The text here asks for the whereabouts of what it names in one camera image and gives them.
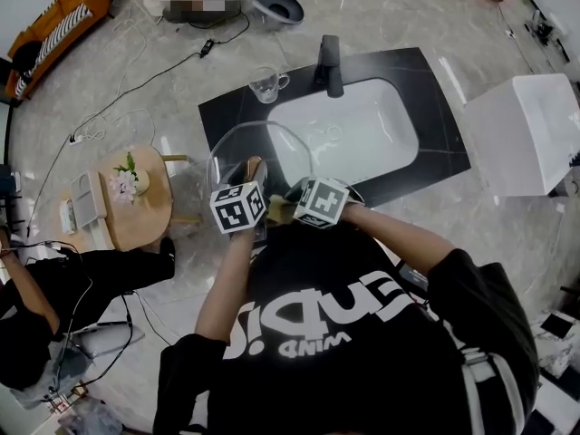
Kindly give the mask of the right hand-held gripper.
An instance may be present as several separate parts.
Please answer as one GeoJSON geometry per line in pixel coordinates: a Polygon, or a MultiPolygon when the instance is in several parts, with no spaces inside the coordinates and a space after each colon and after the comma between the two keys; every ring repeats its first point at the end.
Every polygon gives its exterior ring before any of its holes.
{"type": "Polygon", "coordinates": [[[347,203],[364,205],[364,198],[352,186],[339,179],[317,177],[301,179],[284,199],[295,204],[294,220],[321,229],[335,226],[347,203]]]}

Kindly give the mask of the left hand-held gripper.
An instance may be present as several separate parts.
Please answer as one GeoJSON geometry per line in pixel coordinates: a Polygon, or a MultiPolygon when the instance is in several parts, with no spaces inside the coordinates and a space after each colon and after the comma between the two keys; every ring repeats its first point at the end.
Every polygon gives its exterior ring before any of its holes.
{"type": "Polygon", "coordinates": [[[239,162],[219,181],[209,205],[222,234],[254,228],[264,217],[267,166],[262,159],[239,162]]]}

